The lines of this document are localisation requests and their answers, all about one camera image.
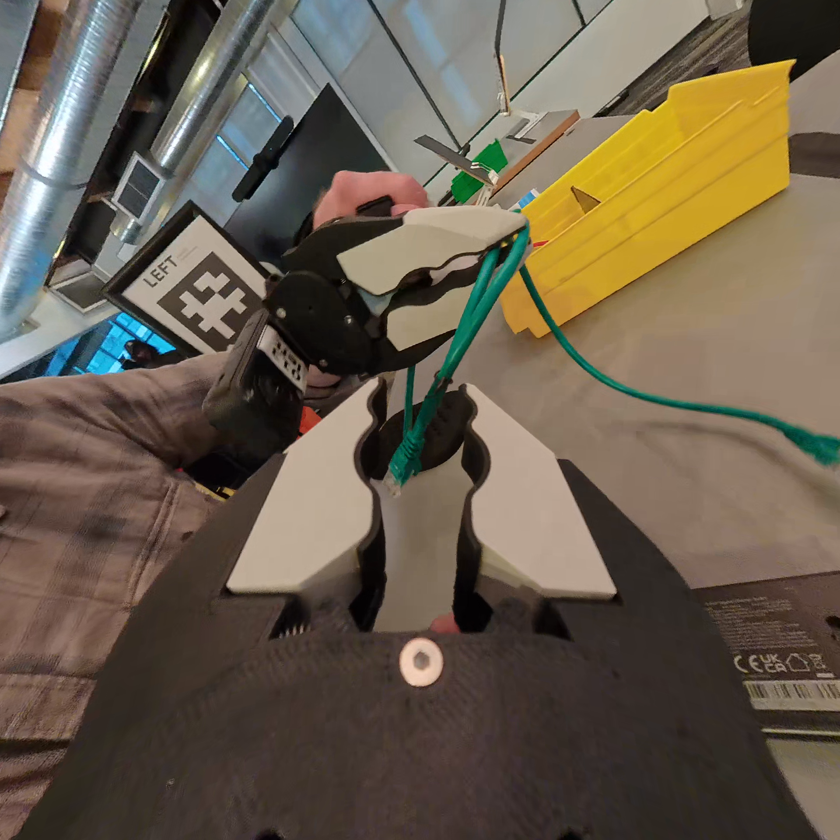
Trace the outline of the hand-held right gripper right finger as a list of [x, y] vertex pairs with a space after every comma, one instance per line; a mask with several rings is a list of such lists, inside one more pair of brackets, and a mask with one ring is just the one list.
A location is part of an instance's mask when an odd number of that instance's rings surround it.
[[471, 482], [456, 550], [460, 631], [484, 631], [509, 601], [527, 622], [555, 601], [614, 601], [616, 585], [559, 459], [476, 386], [458, 394], [469, 409], [461, 466]]

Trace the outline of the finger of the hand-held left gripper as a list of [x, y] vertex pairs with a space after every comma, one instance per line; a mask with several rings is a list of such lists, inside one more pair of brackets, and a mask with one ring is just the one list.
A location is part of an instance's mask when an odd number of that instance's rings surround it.
[[474, 297], [480, 270], [489, 256], [462, 255], [431, 269], [413, 286], [398, 292], [385, 312], [385, 347], [406, 353], [456, 331]]
[[437, 270], [461, 256], [477, 256], [526, 227], [528, 219], [497, 206], [414, 209], [392, 217], [386, 233], [341, 251], [346, 280], [381, 297], [420, 270]]

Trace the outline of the yellow plastic bin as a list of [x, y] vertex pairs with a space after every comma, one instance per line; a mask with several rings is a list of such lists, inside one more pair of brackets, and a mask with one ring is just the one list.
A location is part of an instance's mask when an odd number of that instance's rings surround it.
[[[560, 326], [786, 189], [793, 59], [674, 85], [523, 208]], [[583, 214], [571, 187], [602, 204]]]

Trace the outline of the black network switch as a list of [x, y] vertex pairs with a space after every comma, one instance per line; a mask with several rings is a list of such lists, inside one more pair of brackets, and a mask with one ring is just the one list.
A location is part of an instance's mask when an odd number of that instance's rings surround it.
[[839, 739], [839, 573], [695, 589], [764, 733]]

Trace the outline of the person's left forearm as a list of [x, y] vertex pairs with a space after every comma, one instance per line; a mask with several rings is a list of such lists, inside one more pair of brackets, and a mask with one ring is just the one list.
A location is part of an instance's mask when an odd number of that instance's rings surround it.
[[232, 433], [207, 419], [203, 404], [230, 352], [158, 369], [40, 377], [2, 385], [2, 456], [58, 454], [81, 443], [84, 455], [107, 446], [139, 450], [169, 467], [187, 467], [219, 449], [236, 451]]

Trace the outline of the person's left hand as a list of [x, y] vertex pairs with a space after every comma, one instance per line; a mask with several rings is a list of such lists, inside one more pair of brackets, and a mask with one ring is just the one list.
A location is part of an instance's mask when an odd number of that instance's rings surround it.
[[385, 197], [393, 202], [391, 215], [430, 206], [426, 191], [410, 175], [393, 171], [340, 171], [313, 208], [312, 228], [354, 216], [358, 207]]

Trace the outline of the small green bin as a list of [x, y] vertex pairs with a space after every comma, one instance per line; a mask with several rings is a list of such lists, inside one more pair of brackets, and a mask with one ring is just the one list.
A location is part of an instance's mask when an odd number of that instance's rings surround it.
[[463, 205], [488, 186], [474, 173], [485, 173], [487, 177], [492, 174], [500, 175], [508, 166], [508, 156], [501, 141], [496, 139], [479, 152], [473, 161], [468, 161], [464, 165], [452, 165], [456, 168], [457, 174], [451, 182], [450, 192], [455, 203]]

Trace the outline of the tan board on stand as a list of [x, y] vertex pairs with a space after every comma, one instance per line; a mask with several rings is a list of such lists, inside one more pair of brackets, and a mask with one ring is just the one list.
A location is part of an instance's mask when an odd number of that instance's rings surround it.
[[497, 72], [497, 102], [498, 113], [502, 118], [516, 119], [517, 123], [508, 139], [525, 144], [533, 144], [535, 140], [530, 138], [529, 133], [539, 125], [547, 115], [546, 112], [528, 112], [513, 107], [511, 94], [508, 85], [508, 74], [505, 59], [501, 50], [501, 37], [507, 9], [507, 1], [499, 1], [495, 34], [492, 43], [493, 60]]
[[467, 176], [472, 177], [484, 186], [493, 188], [498, 183], [499, 175], [497, 172], [484, 166], [482, 163], [470, 160], [465, 155], [450, 149], [444, 143], [441, 143], [427, 134], [423, 134], [415, 138], [414, 143], [427, 151], [433, 152], [444, 162], [454, 166], [454, 168], [465, 173]]

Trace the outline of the black quilted wrist rest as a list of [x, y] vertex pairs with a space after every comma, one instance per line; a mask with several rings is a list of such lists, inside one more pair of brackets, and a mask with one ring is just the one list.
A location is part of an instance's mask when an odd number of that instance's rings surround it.
[[[435, 469], [460, 449], [466, 423], [473, 412], [472, 403], [460, 391], [447, 392], [427, 427], [419, 460], [419, 472]], [[380, 427], [378, 451], [372, 478], [383, 480], [391, 458], [402, 442], [404, 411], [389, 417]]]

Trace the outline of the grey office desk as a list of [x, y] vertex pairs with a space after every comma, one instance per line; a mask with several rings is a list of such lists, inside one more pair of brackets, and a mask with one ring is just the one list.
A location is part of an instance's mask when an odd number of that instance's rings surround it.
[[499, 170], [491, 194], [497, 193], [523, 170], [535, 162], [556, 140], [581, 118], [574, 110], [538, 113], [530, 119], [520, 117], [502, 131], [498, 138], [507, 164]]

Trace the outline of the black video bar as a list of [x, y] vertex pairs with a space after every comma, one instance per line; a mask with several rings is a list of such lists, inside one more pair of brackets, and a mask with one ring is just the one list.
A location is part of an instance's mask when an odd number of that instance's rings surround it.
[[289, 115], [279, 122], [233, 190], [232, 199], [235, 203], [242, 203], [252, 198], [268, 174], [277, 168], [294, 127], [294, 120]]

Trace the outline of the white ceiling vent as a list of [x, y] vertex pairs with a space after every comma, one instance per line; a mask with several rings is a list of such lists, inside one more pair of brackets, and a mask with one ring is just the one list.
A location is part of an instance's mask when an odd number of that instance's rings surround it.
[[169, 180], [168, 174], [157, 164], [134, 151], [110, 198], [110, 204], [129, 220], [140, 224], [147, 218]]

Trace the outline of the person's plaid shirt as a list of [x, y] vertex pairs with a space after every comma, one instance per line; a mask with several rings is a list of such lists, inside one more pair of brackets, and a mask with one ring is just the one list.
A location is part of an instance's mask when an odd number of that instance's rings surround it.
[[216, 507], [167, 468], [2, 459], [2, 838], [49, 787], [132, 609]]

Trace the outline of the large black wall screen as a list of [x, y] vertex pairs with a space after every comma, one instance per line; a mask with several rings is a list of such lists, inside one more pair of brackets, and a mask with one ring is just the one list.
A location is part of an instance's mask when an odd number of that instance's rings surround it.
[[338, 172], [387, 170], [371, 139], [327, 85], [290, 133], [276, 168], [237, 206], [224, 230], [257, 261], [276, 265]]

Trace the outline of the silver air duct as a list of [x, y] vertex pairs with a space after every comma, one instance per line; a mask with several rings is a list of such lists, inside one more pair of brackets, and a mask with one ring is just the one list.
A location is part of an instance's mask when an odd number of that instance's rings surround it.
[[[70, 2], [2, 208], [1, 332], [33, 313], [168, 2]], [[298, 2], [226, 2], [151, 147], [179, 186], [268, 28]]]

